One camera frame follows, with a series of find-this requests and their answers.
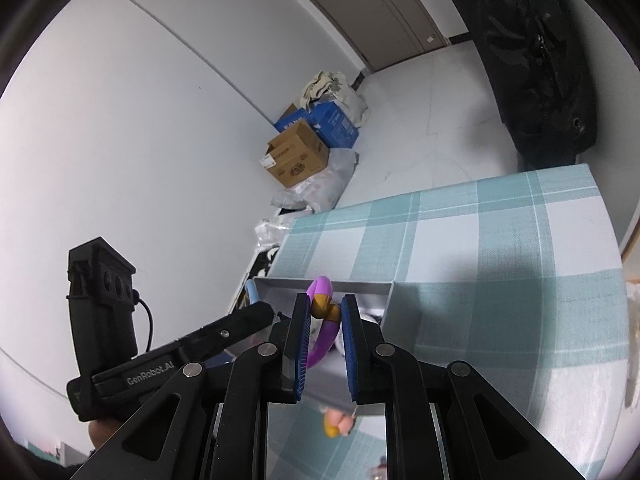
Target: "blue box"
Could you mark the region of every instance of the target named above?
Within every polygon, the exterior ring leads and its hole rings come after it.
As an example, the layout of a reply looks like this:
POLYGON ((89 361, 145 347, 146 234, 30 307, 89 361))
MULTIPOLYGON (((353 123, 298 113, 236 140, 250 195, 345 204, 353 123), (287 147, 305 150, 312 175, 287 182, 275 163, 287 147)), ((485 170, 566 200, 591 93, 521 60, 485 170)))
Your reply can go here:
POLYGON ((299 120, 305 120, 328 148, 352 148, 359 135, 358 129, 334 102, 317 104, 311 113, 299 108, 281 118, 274 126, 283 132, 299 120))

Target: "metal screw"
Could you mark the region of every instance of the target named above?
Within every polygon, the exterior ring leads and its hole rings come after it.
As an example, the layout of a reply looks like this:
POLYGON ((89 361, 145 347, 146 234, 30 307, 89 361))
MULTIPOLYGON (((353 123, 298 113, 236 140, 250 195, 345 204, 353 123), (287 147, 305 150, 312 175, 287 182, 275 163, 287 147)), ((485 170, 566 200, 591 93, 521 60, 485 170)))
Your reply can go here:
POLYGON ((182 369, 182 373, 187 377, 195 377, 200 375, 202 371, 202 365, 200 363, 187 363, 182 369))
POLYGON ((258 346, 258 354, 260 355, 273 355, 278 351, 278 347, 273 343, 262 343, 258 346))
POLYGON ((462 361, 458 361, 457 363, 453 363, 451 365, 451 373, 457 375, 458 377, 466 377, 469 375, 471 368, 466 363, 462 361))
POLYGON ((376 354, 382 355, 383 357, 389 357, 395 352, 396 349, 389 343, 380 343, 378 346, 376 346, 376 354))

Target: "plastic bag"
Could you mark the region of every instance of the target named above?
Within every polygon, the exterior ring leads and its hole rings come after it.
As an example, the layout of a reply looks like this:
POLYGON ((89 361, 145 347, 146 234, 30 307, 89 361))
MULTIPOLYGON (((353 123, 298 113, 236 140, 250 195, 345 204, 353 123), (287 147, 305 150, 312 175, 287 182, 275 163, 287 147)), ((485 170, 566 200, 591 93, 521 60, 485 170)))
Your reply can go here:
POLYGON ((300 107, 307 112, 314 103, 334 101, 356 128, 364 126, 369 119, 369 107, 347 83, 342 72, 319 72, 306 85, 300 98, 300 107))
POLYGON ((293 222, 296 219, 313 214, 311 208, 302 211, 294 211, 284 215, 265 218, 255 227, 255 234, 258 237, 258 248, 267 251, 274 247, 280 247, 284 238, 289 233, 293 222))
POLYGON ((331 211, 351 180, 357 162, 358 154, 349 148, 329 150, 329 163, 324 170, 294 187, 279 190, 271 205, 285 209, 310 207, 315 213, 331 211))

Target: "brown cardboard box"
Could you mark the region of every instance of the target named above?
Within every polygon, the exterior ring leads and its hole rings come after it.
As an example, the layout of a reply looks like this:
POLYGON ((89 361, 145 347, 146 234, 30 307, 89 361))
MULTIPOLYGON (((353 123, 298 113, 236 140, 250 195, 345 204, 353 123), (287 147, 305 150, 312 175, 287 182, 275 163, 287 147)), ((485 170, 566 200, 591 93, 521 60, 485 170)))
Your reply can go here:
POLYGON ((324 170, 329 149, 306 121, 298 121, 269 142, 260 163, 284 187, 295 186, 324 170))

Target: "black cable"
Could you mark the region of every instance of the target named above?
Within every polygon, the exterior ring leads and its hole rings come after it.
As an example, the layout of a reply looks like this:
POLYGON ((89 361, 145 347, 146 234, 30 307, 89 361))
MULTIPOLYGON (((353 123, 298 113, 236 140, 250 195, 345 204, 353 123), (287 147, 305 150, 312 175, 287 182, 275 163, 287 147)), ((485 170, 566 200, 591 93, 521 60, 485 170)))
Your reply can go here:
POLYGON ((140 298, 140 293, 136 289, 133 289, 133 304, 141 304, 143 307, 145 307, 146 315, 149 317, 149 338, 146 340, 145 350, 145 352, 149 352, 149 350, 151 350, 151 340, 154 337, 154 317, 151 315, 151 309, 148 307, 145 301, 140 298))

